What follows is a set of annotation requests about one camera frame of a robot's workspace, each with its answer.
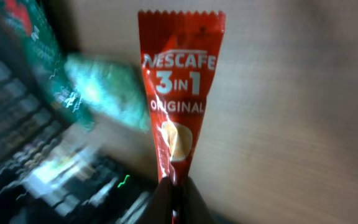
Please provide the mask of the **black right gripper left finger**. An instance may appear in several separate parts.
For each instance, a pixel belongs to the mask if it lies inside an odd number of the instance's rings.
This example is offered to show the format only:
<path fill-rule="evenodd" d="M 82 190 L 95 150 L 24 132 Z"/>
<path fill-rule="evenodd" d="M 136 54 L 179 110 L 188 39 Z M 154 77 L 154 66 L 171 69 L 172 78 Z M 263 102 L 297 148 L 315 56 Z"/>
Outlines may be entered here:
<path fill-rule="evenodd" d="M 169 177 L 160 180 L 137 224 L 172 224 L 172 183 Z"/>

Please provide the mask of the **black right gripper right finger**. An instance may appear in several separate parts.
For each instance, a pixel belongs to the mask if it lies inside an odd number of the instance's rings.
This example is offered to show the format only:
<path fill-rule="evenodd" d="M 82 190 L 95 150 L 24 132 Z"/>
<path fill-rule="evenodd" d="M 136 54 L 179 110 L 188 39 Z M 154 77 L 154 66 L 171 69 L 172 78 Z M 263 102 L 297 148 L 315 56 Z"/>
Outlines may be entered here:
<path fill-rule="evenodd" d="M 181 187 L 180 223 L 216 224 L 195 183 L 189 177 Z"/>

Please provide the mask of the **teal tissue pack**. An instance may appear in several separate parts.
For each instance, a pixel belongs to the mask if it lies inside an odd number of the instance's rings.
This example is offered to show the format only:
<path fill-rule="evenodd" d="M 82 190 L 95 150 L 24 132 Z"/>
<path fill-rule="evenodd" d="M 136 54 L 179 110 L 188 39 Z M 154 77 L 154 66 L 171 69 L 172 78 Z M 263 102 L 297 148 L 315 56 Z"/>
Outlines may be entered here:
<path fill-rule="evenodd" d="M 132 65 L 69 54 L 64 69 L 90 109 L 128 128 L 149 131 L 150 116 L 143 83 Z"/>

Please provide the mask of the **red coffee stick sachet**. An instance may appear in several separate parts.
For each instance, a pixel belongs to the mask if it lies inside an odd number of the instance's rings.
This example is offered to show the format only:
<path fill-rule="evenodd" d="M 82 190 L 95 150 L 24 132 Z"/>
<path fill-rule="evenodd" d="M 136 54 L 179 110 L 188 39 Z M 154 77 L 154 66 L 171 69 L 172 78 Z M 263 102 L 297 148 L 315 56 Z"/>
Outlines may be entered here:
<path fill-rule="evenodd" d="M 226 28 L 222 11 L 139 11 L 142 77 L 158 182 L 172 183 L 172 223 L 201 132 Z"/>

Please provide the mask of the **green 3M gloves packet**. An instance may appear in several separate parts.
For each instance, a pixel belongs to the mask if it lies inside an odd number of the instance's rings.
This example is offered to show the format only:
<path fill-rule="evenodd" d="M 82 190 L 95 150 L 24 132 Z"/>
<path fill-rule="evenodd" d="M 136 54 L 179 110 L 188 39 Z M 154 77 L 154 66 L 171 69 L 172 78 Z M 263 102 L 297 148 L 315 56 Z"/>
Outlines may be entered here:
<path fill-rule="evenodd" d="M 0 0 L 3 21 L 15 33 L 45 101 L 67 121 L 85 130 L 95 122 L 64 69 L 63 54 L 44 7 L 36 0 Z"/>

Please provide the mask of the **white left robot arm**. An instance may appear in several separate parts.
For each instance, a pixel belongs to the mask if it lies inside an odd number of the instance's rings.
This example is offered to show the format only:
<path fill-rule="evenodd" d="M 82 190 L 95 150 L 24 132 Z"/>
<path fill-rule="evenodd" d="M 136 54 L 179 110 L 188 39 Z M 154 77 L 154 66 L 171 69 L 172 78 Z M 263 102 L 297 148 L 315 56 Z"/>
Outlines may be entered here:
<path fill-rule="evenodd" d="M 156 186 L 105 154 L 65 168 L 33 160 L 0 163 L 0 223 L 135 223 Z"/>

